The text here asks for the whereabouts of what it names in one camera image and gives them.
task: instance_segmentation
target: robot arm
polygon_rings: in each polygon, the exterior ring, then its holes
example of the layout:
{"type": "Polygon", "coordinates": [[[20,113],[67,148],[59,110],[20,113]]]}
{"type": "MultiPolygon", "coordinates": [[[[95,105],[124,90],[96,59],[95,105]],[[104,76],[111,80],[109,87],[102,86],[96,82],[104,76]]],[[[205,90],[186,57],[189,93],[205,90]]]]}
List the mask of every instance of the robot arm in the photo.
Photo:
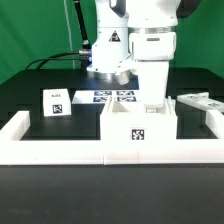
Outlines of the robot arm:
{"type": "MultiPolygon", "coordinates": [[[[148,112],[156,112],[164,103],[169,60],[176,49],[176,33],[171,27],[178,23],[180,1],[126,1],[131,55],[119,64],[116,76],[120,84],[125,84],[129,81],[128,71],[138,75],[141,99],[148,112]]],[[[111,0],[110,5],[117,13],[119,0],[111,0]]]]}

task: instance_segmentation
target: white block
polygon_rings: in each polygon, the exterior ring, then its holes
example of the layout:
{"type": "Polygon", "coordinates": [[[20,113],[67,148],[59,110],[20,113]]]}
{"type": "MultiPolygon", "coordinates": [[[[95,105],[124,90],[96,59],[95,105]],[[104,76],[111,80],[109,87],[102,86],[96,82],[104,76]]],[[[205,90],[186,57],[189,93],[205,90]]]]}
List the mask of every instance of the white block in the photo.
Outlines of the white block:
{"type": "Polygon", "coordinates": [[[218,110],[207,110],[205,124],[219,139],[224,139],[224,116],[218,110]]]}
{"type": "Polygon", "coordinates": [[[29,111],[19,111],[1,129],[0,141],[14,140],[19,141],[30,127],[29,111]]]}
{"type": "Polygon", "coordinates": [[[47,89],[43,91],[44,116],[71,115],[71,102],[67,89],[47,89]]]}
{"type": "Polygon", "coordinates": [[[189,106],[206,111],[215,109],[224,112],[224,103],[209,98],[209,93],[186,94],[177,97],[177,101],[185,103],[189,106]]]}
{"type": "Polygon", "coordinates": [[[100,128],[103,141],[170,140],[176,139],[177,116],[170,98],[158,113],[146,113],[140,102],[109,98],[100,116],[100,128]]]}

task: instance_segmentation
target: white foam barrier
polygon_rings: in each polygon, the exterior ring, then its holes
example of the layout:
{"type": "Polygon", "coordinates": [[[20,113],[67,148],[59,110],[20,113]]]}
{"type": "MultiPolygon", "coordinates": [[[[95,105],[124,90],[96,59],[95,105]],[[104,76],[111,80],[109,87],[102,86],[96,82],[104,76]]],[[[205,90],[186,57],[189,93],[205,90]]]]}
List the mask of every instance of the white foam barrier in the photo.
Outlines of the white foam barrier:
{"type": "Polygon", "coordinates": [[[1,141],[19,141],[30,127],[29,111],[18,111],[1,129],[1,141]]]}

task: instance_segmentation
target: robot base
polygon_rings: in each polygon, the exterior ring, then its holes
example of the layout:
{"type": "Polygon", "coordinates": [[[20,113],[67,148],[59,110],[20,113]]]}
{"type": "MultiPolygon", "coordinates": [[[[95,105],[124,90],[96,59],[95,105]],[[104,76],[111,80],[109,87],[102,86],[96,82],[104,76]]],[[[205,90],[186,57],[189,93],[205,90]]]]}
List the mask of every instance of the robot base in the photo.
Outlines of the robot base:
{"type": "Polygon", "coordinates": [[[95,79],[102,79],[102,80],[109,80],[109,81],[116,80],[114,73],[102,73],[102,72],[97,72],[97,71],[91,71],[89,68],[87,69],[87,77],[95,78],[95,79]]]}
{"type": "Polygon", "coordinates": [[[175,101],[169,97],[157,113],[146,113],[141,102],[118,102],[109,98],[100,116],[103,141],[175,140],[175,101]]]}

